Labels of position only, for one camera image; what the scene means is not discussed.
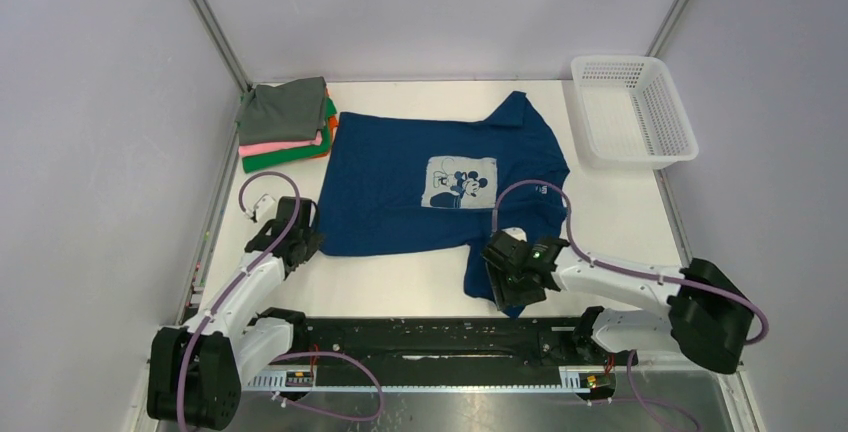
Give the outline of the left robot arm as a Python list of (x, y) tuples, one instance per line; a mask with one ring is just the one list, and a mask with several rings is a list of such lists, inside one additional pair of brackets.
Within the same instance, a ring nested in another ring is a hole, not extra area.
[(243, 388), (276, 357), (309, 353), (302, 312), (261, 302), (317, 252), (323, 237), (317, 204), (283, 197), (244, 247), (231, 281), (181, 326), (165, 326), (151, 344), (146, 412), (152, 419), (220, 431)]

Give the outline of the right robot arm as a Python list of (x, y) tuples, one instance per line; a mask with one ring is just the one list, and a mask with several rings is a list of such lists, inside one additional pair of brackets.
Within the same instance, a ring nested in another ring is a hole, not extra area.
[(593, 257), (562, 238), (531, 244), (496, 232), (482, 257), (497, 308), (542, 302), (548, 292), (605, 297), (620, 311), (592, 306), (572, 331), (575, 354), (597, 364), (631, 351), (679, 353), (719, 374), (733, 374), (756, 316), (750, 301), (711, 262), (684, 268)]

